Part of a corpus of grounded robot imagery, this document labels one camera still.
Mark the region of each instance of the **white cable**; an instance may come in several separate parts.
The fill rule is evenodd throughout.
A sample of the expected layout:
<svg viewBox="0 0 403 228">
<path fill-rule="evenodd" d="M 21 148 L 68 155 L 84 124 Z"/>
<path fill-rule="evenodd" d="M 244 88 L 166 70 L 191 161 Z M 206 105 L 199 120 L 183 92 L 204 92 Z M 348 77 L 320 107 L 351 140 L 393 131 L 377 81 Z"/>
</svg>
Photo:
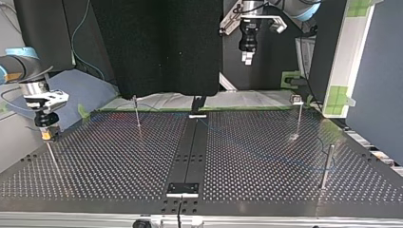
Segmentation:
<svg viewBox="0 0 403 228">
<path fill-rule="evenodd" d="M 14 14 L 17 14 L 17 11 L 15 10 L 15 8 L 12 5 L 5 3 L 3 1 L 0 1 L 0 7 L 1 6 L 5 6 L 5 7 L 9 8 L 11 11 L 14 12 Z"/>
<path fill-rule="evenodd" d="M 12 25 L 12 27 L 13 27 L 18 33 L 21 34 L 21 30 L 18 29 L 18 27 L 14 25 L 14 23 L 11 21 L 11 19 L 9 18 L 9 16 L 3 11 L 3 9 L 2 9 L 1 7 L 6 7 L 6 8 L 8 8 L 9 10 L 11 10 L 15 15 L 17 15 L 17 11 L 15 10 L 15 8 L 14 8 L 12 5 L 8 4 L 8 3 L 5 3 L 5 2 L 0 1 L 0 11 L 3 13 L 4 17 L 10 22 L 10 24 Z"/>
<path fill-rule="evenodd" d="M 18 83 L 23 83 L 23 82 L 26 82 L 26 81 L 28 81 L 28 80 L 36 79 L 36 78 L 38 78 L 38 77 L 40 77 L 40 76 L 43 76 L 44 74 L 48 73 L 48 72 L 51 71 L 52 69 L 53 69 L 53 66 L 50 66 L 49 68 L 45 69 L 44 71 L 42 71 L 42 72 L 40 72 L 40 73 L 38 73 L 38 74 L 35 74 L 35 75 L 33 75 L 33 76 L 29 76 L 29 77 L 28 77 L 27 79 L 25 79 L 25 80 L 18 81 Z M 20 107 L 20 106 L 18 106 L 18 105 L 13 104 L 12 102 L 10 102 L 9 100 L 7 100 L 7 99 L 4 97 L 4 95 L 6 95 L 6 94 L 8 94 L 8 93 L 10 93 L 10 92 L 12 92 L 12 91 L 18 90 L 18 89 L 21 89 L 21 87 L 16 87 L 16 88 L 12 88 L 12 89 L 6 90 L 6 91 L 0 93 L 0 98 L 3 99 L 8 105 L 13 106 L 13 107 L 18 108 L 18 109 L 23 110 L 23 111 L 37 112 L 37 111 L 46 110 L 46 109 L 43 108 L 43 107 L 42 107 L 42 108 L 39 108 L 39 109 L 35 109 L 35 110 L 33 110 L 33 109 L 26 109 L 26 108 L 23 108 L 23 107 Z"/>
<path fill-rule="evenodd" d="M 86 64 L 87 66 L 90 66 L 91 68 L 95 69 L 95 70 L 101 75 L 102 79 L 105 81 L 106 79 L 105 79 L 104 73 L 103 73 L 99 68 L 97 68 L 95 65 L 92 65 L 92 64 L 90 64 L 89 62 L 86 62 L 83 58 L 81 58 L 80 55 L 77 54 L 77 52 L 76 52 L 76 50 L 75 50 L 75 48 L 74 48 L 74 39 L 75 39 L 75 36 L 76 36 L 76 34 L 77 34 L 77 31 L 82 27 L 83 23 L 86 21 L 86 17 L 88 16 L 88 11 L 89 11 L 89 4 L 90 4 L 90 0 L 88 0 L 88 1 L 86 2 L 86 12 L 84 13 L 83 18 L 81 19 L 80 24 L 77 26 L 77 28 L 76 28 L 76 29 L 74 30 L 74 32 L 73 32 L 73 35 L 71 36 L 71 49 L 72 49 L 72 51 L 73 51 L 73 53 L 74 53 L 74 56 L 75 56 L 78 60 L 80 60 L 81 62 L 83 62 L 83 63 Z"/>
</svg>

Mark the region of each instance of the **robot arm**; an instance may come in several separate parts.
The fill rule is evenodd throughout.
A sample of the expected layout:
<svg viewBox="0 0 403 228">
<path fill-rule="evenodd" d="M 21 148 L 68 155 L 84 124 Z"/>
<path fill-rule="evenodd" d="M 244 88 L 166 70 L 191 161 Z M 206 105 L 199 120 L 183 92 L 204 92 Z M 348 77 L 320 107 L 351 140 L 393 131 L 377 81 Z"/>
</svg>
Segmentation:
<svg viewBox="0 0 403 228">
<path fill-rule="evenodd" d="M 252 65 L 253 56 L 258 50 L 257 35 L 263 19 L 269 20 L 270 29 L 282 33 L 287 25 L 280 16 L 264 15 L 264 8 L 277 7 L 292 20 L 305 22 L 317 12 L 319 0 L 239 0 L 221 22 L 221 34 L 230 35 L 240 27 L 242 38 L 239 49 L 242 61 Z"/>
<path fill-rule="evenodd" d="M 59 135 L 59 117 L 54 111 L 66 105 L 68 95 L 60 90 L 50 90 L 46 71 L 31 47 L 10 48 L 0 57 L 0 82 L 19 84 L 27 106 L 35 112 L 35 125 L 45 142 L 55 141 Z"/>
</svg>

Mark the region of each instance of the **perforated metal table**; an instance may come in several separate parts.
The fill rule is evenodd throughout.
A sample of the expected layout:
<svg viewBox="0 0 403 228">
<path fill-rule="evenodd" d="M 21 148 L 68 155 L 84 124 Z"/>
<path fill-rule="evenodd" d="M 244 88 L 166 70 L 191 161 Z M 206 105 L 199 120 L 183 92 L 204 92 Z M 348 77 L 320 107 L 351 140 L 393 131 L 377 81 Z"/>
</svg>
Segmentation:
<svg viewBox="0 0 403 228">
<path fill-rule="evenodd" d="M 403 219 L 403 180 L 314 110 L 94 113 L 0 175 L 0 211 Z M 335 154 L 319 184 L 328 147 Z M 169 183 L 197 199 L 168 199 Z"/>
</svg>

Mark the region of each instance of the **black curtain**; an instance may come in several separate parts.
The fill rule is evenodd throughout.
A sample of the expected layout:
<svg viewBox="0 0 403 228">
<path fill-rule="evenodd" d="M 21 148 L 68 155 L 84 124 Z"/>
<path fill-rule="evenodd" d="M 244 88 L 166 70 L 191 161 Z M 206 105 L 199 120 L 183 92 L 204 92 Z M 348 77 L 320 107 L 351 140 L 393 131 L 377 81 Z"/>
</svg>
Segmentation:
<svg viewBox="0 0 403 228">
<path fill-rule="evenodd" d="M 73 69 L 70 37 L 62 0 L 14 0 L 24 43 L 35 48 L 51 72 Z"/>
<path fill-rule="evenodd" d="M 93 0 L 124 98 L 219 90 L 222 0 Z"/>
</svg>

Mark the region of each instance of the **vertical post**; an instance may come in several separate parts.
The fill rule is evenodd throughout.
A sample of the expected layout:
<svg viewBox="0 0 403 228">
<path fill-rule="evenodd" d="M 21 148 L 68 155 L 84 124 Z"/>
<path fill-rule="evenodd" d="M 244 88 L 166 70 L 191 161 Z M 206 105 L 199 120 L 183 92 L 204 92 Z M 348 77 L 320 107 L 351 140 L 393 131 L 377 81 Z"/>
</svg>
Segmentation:
<svg viewBox="0 0 403 228">
<path fill-rule="evenodd" d="M 297 134 L 299 134 L 299 125 L 300 125 L 300 123 L 301 123 L 302 108 L 303 108 L 303 103 L 299 105 Z"/>
<path fill-rule="evenodd" d="M 138 110 L 139 105 L 137 104 L 137 96 L 136 95 L 133 96 L 133 106 L 134 106 L 134 110 L 136 110 L 137 126 L 141 127 L 142 125 L 140 124 L 139 110 Z"/>
<path fill-rule="evenodd" d="M 335 152 L 335 146 L 333 144 L 331 144 L 329 146 L 329 151 L 328 151 L 328 155 L 326 158 L 326 164 L 325 164 L 325 168 L 323 170 L 323 176 L 322 176 L 322 181 L 320 182 L 320 189 L 326 189 L 326 181 L 329 175 L 329 169 L 330 169 L 330 165 L 332 163 L 332 157 L 333 157 L 333 153 Z"/>
<path fill-rule="evenodd" d="M 53 160 L 53 162 L 54 162 L 55 164 L 57 164 L 56 157 L 55 157 L 54 154 L 53 154 L 53 149 L 51 148 L 50 143 L 49 143 L 49 142 L 46 142 L 46 145 L 47 145 L 47 147 L 48 147 L 48 151 L 49 151 L 49 153 L 50 153 L 51 159 Z"/>
</svg>

